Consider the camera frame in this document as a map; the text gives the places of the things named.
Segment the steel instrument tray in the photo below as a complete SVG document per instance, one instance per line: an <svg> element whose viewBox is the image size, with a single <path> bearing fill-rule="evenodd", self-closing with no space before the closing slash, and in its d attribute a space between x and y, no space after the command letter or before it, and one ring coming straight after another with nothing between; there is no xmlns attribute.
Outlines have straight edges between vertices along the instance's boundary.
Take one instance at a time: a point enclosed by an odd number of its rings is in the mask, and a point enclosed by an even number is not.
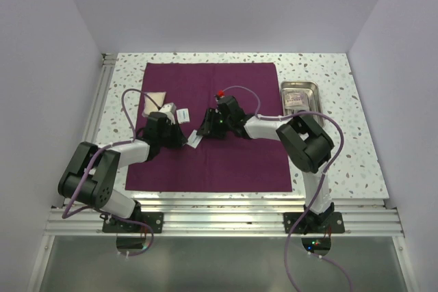
<svg viewBox="0 0 438 292"><path fill-rule="evenodd" d="M322 113L319 87L312 81L283 81L280 93L284 116L299 111Z"/></svg>

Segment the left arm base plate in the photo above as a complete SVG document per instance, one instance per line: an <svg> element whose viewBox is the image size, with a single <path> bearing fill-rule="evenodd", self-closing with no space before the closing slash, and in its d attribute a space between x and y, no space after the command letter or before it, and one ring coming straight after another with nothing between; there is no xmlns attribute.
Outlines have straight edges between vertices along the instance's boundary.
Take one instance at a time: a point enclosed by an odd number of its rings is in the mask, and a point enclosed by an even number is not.
<svg viewBox="0 0 438 292"><path fill-rule="evenodd" d="M157 233L162 232L164 225L164 214L162 212L141 212L136 213L129 219L108 217L101 215L104 219L102 231L104 233Z"/></svg>

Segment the clear bag printed pack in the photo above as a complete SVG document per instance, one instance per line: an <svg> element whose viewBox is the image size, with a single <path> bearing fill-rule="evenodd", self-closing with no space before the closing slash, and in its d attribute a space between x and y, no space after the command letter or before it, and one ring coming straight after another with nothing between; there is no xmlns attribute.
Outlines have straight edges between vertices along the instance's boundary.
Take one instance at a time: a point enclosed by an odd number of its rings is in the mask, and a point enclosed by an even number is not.
<svg viewBox="0 0 438 292"><path fill-rule="evenodd" d="M287 91L283 95L283 103L287 109L307 109L309 107L308 96L301 91Z"/></svg>

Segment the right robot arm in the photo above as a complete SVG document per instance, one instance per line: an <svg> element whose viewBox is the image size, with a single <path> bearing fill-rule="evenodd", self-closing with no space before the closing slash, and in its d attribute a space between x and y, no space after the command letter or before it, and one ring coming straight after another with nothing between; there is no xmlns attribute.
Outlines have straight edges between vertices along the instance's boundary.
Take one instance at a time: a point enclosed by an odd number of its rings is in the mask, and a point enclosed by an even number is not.
<svg viewBox="0 0 438 292"><path fill-rule="evenodd" d="M247 140L279 141L303 175L306 214L301 226L316 233L328 226L334 204L324 166L331 162L334 143L312 114L305 111L290 117L247 114L235 97L224 96L218 99L217 107L207 109L196 134L223 139L229 131Z"/></svg>

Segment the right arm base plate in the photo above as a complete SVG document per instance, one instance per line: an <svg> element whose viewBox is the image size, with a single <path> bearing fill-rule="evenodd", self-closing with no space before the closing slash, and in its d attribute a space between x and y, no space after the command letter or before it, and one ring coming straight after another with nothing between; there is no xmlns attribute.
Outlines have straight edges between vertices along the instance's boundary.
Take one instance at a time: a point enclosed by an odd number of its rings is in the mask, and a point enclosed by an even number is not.
<svg viewBox="0 0 438 292"><path fill-rule="evenodd" d="M288 234L292 226L298 221L302 213L284 213L283 225L285 233ZM315 215L311 211L300 220L298 225L293 229L293 234L342 234L345 233L344 219L340 212L333 212L327 216Z"/></svg>

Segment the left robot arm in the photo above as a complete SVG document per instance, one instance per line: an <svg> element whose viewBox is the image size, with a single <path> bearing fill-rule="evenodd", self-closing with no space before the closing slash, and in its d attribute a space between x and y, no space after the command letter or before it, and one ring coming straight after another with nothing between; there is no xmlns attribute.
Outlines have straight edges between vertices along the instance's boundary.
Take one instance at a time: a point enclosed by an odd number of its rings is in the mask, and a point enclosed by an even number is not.
<svg viewBox="0 0 438 292"><path fill-rule="evenodd" d="M160 111L150 113L139 132L140 137L106 146L78 145L57 187L58 194L70 200L62 214L64 220L93 209L101 214L104 228L126 233L152 231L140 203L114 191L117 171L152 161L162 148L182 148L187 138L175 117Z"/></svg>

